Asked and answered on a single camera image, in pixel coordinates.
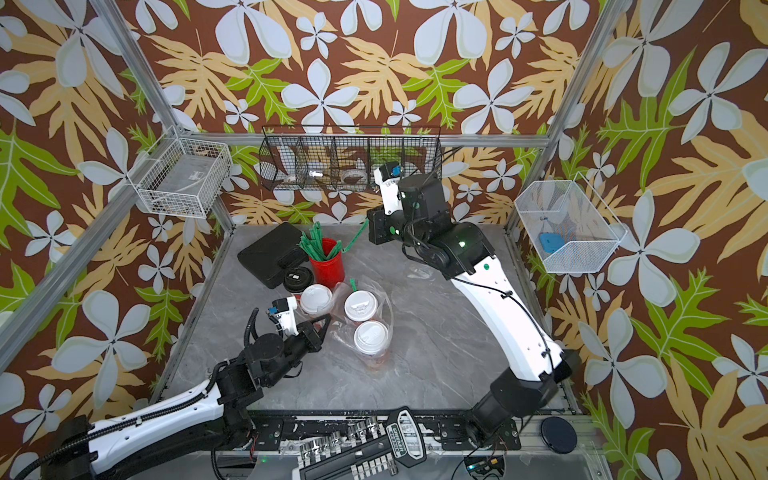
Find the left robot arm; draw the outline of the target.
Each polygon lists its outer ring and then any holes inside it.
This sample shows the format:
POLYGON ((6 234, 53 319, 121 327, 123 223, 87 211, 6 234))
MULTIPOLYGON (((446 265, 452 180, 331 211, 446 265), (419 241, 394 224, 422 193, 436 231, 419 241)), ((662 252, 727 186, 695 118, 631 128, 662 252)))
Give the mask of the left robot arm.
POLYGON ((51 449, 15 473, 25 479, 119 479, 130 477, 197 449, 243 444, 254 424, 248 408, 317 353, 331 323, 328 314, 298 324, 296 334, 256 335, 245 329, 240 354, 215 365, 201 384, 130 414, 91 423, 85 416, 65 422, 51 449))

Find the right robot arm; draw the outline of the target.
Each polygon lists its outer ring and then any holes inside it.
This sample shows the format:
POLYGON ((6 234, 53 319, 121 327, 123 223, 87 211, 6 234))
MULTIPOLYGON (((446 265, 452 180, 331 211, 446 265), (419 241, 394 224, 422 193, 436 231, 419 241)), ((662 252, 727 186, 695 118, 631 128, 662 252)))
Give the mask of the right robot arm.
POLYGON ((410 260, 439 271, 472 304, 502 348, 508 367, 467 415, 471 442, 480 446, 508 420, 544 407, 580 364, 534 319, 505 274, 482 230, 453 221, 440 182, 431 174, 406 175, 388 163, 375 169, 383 204, 368 211, 369 240, 398 240, 410 260))

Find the black lid red cup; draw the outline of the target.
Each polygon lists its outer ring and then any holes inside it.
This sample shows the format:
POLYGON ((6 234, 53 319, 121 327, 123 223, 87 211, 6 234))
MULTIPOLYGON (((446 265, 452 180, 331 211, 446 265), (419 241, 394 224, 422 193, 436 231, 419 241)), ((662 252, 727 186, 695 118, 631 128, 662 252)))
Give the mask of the black lid red cup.
POLYGON ((297 266, 285 271, 283 278, 284 288, 292 294, 301 294, 314 284, 314 274, 305 266, 297 266))

